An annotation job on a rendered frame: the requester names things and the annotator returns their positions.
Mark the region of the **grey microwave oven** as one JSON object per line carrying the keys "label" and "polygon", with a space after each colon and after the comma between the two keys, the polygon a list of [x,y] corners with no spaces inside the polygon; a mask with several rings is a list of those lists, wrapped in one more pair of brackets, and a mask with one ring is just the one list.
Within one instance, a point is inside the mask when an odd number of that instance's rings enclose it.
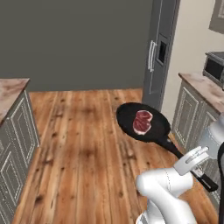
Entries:
{"label": "grey microwave oven", "polygon": [[202,74],[224,91],[224,52],[207,52]]}

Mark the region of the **grey fridge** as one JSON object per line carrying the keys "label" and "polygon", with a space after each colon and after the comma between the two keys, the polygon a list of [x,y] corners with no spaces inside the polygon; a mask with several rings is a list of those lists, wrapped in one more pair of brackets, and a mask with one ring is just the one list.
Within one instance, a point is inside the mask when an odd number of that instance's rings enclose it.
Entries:
{"label": "grey fridge", "polygon": [[160,111],[180,0],[153,0],[142,102]]}

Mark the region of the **grey wall cupboard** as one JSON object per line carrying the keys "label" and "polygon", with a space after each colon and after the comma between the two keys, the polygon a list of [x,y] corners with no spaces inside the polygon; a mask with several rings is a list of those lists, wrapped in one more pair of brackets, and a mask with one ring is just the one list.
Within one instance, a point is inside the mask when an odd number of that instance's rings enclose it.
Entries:
{"label": "grey wall cupboard", "polygon": [[209,29],[224,34],[224,0],[215,0]]}

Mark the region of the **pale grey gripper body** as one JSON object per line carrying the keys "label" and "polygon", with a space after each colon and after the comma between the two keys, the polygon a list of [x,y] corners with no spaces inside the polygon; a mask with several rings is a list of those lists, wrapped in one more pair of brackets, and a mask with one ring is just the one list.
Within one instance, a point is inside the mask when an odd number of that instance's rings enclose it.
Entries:
{"label": "pale grey gripper body", "polygon": [[207,151],[207,147],[198,146],[188,151],[173,167],[179,175],[183,176],[209,158]]}

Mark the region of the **red raw steak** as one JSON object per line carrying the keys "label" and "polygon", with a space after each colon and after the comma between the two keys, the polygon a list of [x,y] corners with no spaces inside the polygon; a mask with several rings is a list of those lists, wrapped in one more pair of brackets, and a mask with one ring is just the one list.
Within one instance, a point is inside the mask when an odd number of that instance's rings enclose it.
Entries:
{"label": "red raw steak", "polygon": [[153,114],[147,110],[139,110],[133,122],[133,130],[138,135],[145,135],[151,129]]}

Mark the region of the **grey panelled island cupboards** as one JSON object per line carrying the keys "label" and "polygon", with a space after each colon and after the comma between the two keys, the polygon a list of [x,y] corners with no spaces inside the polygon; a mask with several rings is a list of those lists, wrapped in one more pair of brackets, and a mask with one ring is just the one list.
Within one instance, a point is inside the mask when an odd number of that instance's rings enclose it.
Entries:
{"label": "grey panelled island cupboards", "polygon": [[0,126],[0,224],[11,224],[39,147],[37,127],[24,90]]}

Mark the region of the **grey panelled base cupboards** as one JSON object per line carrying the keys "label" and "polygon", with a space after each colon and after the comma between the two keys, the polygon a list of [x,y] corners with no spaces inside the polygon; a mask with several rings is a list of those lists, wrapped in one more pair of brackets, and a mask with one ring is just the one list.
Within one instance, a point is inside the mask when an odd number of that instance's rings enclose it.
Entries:
{"label": "grey panelled base cupboards", "polygon": [[[204,128],[218,116],[190,84],[181,82],[171,131],[184,153],[197,147]],[[219,211],[221,177],[217,158],[209,158],[199,168],[219,187],[214,192],[206,192],[215,210]]]}

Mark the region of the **black frying pan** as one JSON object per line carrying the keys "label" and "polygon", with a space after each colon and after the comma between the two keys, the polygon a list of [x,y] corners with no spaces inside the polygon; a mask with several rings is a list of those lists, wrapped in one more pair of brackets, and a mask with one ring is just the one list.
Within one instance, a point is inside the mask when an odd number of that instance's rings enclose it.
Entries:
{"label": "black frying pan", "polygon": [[[144,134],[139,135],[134,131],[134,120],[137,118],[137,112],[145,110],[152,115],[150,120],[150,129]],[[120,105],[116,110],[116,120],[124,133],[130,137],[146,143],[156,143],[178,159],[183,157],[183,154],[178,150],[172,140],[168,137],[171,131],[171,125],[168,120],[156,109],[148,105],[128,102]],[[195,171],[190,171],[187,174],[180,176],[174,168],[160,169],[166,177],[164,181],[170,192],[183,192],[193,186],[193,177],[195,177],[209,192],[214,192],[218,189],[215,184],[205,173],[197,174]]]}

